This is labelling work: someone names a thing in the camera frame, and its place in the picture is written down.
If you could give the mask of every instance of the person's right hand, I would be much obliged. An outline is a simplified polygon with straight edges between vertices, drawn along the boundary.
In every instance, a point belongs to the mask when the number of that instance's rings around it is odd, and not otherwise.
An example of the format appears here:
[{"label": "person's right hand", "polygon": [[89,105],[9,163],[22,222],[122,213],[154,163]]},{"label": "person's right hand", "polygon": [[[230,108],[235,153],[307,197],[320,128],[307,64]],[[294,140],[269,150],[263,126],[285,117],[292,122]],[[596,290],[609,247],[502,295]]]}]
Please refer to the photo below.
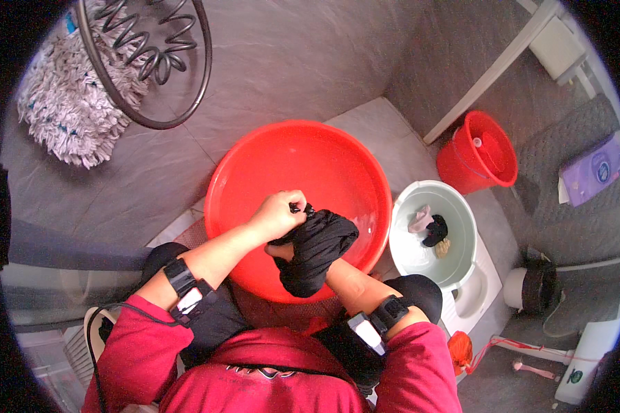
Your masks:
[{"label": "person's right hand", "polygon": [[[295,203],[300,212],[291,213],[290,203]],[[303,212],[306,203],[306,196],[299,190],[280,191],[269,195],[246,225],[261,236],[262,243],[281,238],[306,222],[306,213]]]}]

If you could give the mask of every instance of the hand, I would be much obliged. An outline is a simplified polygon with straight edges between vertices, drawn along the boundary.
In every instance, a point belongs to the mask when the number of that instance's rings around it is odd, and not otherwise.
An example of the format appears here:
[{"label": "hand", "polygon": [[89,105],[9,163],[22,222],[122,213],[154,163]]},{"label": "hand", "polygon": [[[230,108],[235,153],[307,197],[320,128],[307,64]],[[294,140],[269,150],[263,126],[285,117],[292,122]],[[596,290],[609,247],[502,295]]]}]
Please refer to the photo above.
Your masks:
[{"label": "hand", "polygon": [[[289,203],[295,203],[301,210],[291,213]],[[248,220],[247,225],[261,236],[264,243],[281,238],[291,229],[306,222],[306,197],[299,191],[280,191],[269,195],[259,209]]]},{"label": "hand", "polygon": [[282,258],[283,260],[289,262],[292,258],[294,258],[294,245],[266,245],[265,253],[271,256],[277,256],[278,258]]}]

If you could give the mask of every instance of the purple package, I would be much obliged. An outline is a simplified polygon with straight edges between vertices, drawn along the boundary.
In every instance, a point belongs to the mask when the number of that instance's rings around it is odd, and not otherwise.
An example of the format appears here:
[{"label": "purple package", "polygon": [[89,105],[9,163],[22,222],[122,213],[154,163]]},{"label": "purple package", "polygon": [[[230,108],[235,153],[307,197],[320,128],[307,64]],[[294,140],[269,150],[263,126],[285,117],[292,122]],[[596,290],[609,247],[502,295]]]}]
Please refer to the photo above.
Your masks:
[{"label": "purple package", "polygon": [[560,170],[569,202],[577,207],[611,185],[620,176],[620,142],[615,134]]}]

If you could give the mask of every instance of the white pipe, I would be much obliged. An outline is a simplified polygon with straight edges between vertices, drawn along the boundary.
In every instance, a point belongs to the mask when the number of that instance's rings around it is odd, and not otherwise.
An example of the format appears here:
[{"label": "white pipe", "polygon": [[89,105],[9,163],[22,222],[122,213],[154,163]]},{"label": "white pipe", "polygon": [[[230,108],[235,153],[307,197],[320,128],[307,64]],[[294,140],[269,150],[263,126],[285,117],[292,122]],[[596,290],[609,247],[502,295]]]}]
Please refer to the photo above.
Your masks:
[{"label": "white pipe", "polygon": [[463,112],[466,112],[482,94],[494,84],[503,72],[510,67],[519,55],[526,50],[530,42],[544,29],[560,6],[555,0],[544,0],[533,13],[526,26],[521,29],[513,41],[505,47],[494,63],[483,73],[475,84],[457,102],[455,106],[422,138],[426,144],[436,140]]},{"label": "white pipe", "polygon": [[[506,340],[505,338],[500,337],[500,336],[493,336],[492,340],[494,339]],[[508,344],[505,342],[496,343],[496,345],[498,347],[503,347],[508,350],[516,351],[518,353],[527,354],[529,356],[533,356],[533,357],[537,357],[537,358],[541,358],[545,360],[558,361],[559,363],[562,363],[566,366],[569,366],[570,362],[572,361],[572,358],[574,357],[574,350],[546,349],[544,347],[531,346],[529,344],[525,344],[525,345],[532,347],[532,348],[519,348],[519,347],[513,346],[512,344]],[[545,351],[545,350],[557,351],[558,353],[552,353],[550,351]]]},{"label": "white pipe", "polygon": [[591,268],[597,268],[597,267],[605,267],[607,265],[619,264],[619,263],[620,263],[620,257],[617,257],[617,258],[612,258],[606,261],[591,262],[590,264],[572,265],[568,267],[558,267],[556,268],[556,272],[578,271],[579,269],[591,269]]}]

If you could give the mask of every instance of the black coil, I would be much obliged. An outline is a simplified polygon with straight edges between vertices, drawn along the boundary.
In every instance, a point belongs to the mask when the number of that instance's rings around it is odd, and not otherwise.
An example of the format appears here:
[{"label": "black coil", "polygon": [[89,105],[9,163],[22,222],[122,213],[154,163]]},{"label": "black coil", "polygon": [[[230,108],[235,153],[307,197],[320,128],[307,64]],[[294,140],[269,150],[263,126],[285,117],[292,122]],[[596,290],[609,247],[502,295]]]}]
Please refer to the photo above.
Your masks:
[{"label": "black coil", "polygon": [[[163,1],[165,0],[147,0],[147,4],[154,5]],[[130,36],[127,36],[131,29],[140,20],[140,14],[132,13],[122,19],[113,22],[113,20],[117,16],[117,13],[120,11],[120,9],[122,9],[122,7],[126,6],[128,0],[112,0],[106,2],[106,5],[96,12],[94,18],[96,20],[99,20],[107,17],[106,22],[101,29],[103,33],[107,33],[118,27],[124,27],[124,30],[115,39],[115,42],[112,45],[115,50],[131,42],[137,41],[135,51],[127,58],[126,64],[130,64],[143,54],[151,53],[149,57],[147,57],[147,59],[145,60],[145,64],[143,64],[143,66],[140,68],[140,72],[138,73],[138,80],[144,81],[146,78],[149,78],[152,73],[154,73],[156,83],[158,83],[159,85],[164,85],[170,78],[172,68],[182,72],[186,71],[185,62],[181,59],[181,57],[177,56],[175,52],[180,52],[182,50],[192,50],[198,47],[198,44],[193,40],[185,40],[179,38],[184,33],[189,31],[195,25],[197,20],[196,17],[192,14],[177,14],[177,12],[181,10],[181,8],[184,6],[184,4],[186,4],[187,1],[188,0],[180,0],[179,3],[177,3],[177,5],[166,17],[163,17],[161,20],[158,21],[158,24],[160,25],[171,22],[173,20],[189,20],[186,26],[165,38],[166,44],[173,45],[163,51],[160,51],[158,47],[153,45],[147,46],[147,42],[149,41],[149,32],[140,31],[137,33],[133,33]]]}]

